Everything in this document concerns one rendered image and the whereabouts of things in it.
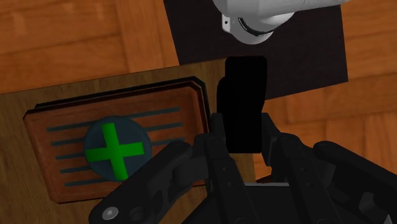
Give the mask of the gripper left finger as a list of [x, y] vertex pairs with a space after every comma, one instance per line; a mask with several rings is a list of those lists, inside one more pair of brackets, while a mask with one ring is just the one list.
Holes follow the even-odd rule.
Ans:
[[90, 212], [89, 224], [159, 224], [196, 181], [207, 197], [182, 224], [259, 224], [235, 160], [225, 145], [223, 117], [211, 116], [211, 131], [194, 144], [173, 141]]

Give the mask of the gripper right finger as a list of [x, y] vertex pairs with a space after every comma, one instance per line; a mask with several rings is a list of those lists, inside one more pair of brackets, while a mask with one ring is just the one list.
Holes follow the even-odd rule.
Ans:
[[261, 116], [262, 182], [287, 183], [300, 224], [397, 224], [397, 174], [343, 146], [313, 147]]

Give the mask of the dark disc with green cross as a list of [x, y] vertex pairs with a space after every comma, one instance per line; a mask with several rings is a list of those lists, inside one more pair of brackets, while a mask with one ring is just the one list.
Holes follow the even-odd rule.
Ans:
[[85, 135], [83, 149], [92, 170], [108, 181], [128, 179], [152, 158], [147, 132], [122, 116], [96, 121]]

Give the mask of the black rectangular object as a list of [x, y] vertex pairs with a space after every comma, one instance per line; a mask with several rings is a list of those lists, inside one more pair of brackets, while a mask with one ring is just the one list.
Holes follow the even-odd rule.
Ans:
[[229, 57], [217, 86], [217, 112], [222, 114], [230, 153], [261, 152], [261, 112], [267, 91], [263, 56]]

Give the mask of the brown slotted wooden tray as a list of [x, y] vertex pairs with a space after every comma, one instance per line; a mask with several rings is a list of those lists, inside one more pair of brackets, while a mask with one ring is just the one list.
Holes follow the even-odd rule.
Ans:
[[118, 186], [96, 174], [83, 152], [90, 126], [112, 115], [143, 127], [153, 154], [174, 140], [192, 143], [209, 130], [205, 83], [192, 76], [41, 103], [28, 110], [25, 127], [54, 202], [99, 199]]

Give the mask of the brown wooden table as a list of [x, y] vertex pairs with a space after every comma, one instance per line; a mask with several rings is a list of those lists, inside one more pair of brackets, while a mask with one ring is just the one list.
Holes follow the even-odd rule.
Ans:
[[223, 59], [0, 95], [0, 224], [88, 224], [97, 200], [54, 203], [32, 149], [23, 116], [36, 104], [196, 76], [205, 82], [210, 110]]

